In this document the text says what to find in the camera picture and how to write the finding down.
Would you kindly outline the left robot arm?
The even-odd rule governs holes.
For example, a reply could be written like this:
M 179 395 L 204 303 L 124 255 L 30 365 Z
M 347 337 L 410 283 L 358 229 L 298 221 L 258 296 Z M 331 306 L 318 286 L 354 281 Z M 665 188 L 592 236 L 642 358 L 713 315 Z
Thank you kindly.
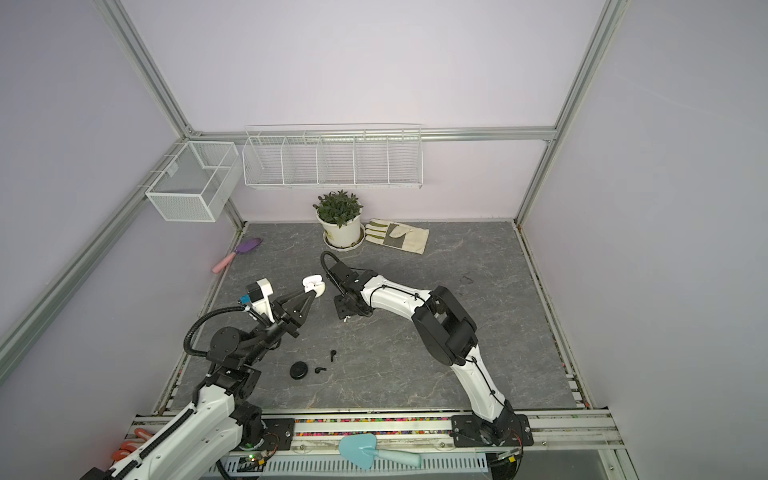
M 211 466 L 237 448 L 272 457 L 290 448 L 294 425 L 287 419 L 265 419 L 260 407 L 249 402 L 261 376 L 256 369 L 284 334 L 297 336 L 313 301 L 324 293 L 322 283 L 273 301 L 215 309 L 191 327 L 196 332 L 206 321 L 224 313 L 244 312 L 257 320 L 251 331 L 234 327 L 219 330 L 206 351 L 184 341 L 190 356 L 210 363 L 191 401 L 161 430 L 112 467 L 92 468 L 87 479 L 199 479 Z

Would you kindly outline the white earbud charging case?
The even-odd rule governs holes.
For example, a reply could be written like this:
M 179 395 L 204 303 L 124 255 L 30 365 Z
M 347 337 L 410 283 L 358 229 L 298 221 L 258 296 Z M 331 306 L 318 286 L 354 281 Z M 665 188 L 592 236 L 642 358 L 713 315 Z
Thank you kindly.
M 304 277 L 302 285 L 305 293 L 313 293 L 317 298 L 321 297 L 326 290 L 326 284 L 320 274 Z

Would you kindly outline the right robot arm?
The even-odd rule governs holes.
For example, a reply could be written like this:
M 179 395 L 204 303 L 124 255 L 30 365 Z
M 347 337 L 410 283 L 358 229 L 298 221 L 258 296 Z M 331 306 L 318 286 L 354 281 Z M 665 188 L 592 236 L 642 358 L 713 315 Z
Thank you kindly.
M 352 268 L 330 251 L 320 255 L 320 263 L 339 291 L 334 305 L 340 319 L 369 317 L 375 310 L 400 316 L 413 324 L 428 353 L 454 372 L 471 405 L 469 414 L 451 417 L 457 446 L 531 444 L 527 421 L 515 413 L 484 365 L 475 321 L 450 290 L 397 284 L 373 270 Z

